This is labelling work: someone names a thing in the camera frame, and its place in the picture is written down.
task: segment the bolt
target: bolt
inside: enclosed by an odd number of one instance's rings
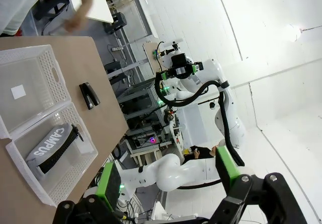
[[[271,176],[270,176],[270,180],[271,180],[271,181],[276,181],[276,180],[277,180],[277,178],[276,178],[276,176],[275,176],[275,175],[271,175]]]
[[[249,178],[247,176],[243,176],[241,180],[244,182],[247,182],[249,180]]]

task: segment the black stapler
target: black stapler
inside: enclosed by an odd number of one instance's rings
[[[79,85],[79,88],[82,92],[82,95],[85,99],[87,108],[91,110],[94,105],[97,106],[100,104],[100,100],[94,92],[93,88],[88,82]]]

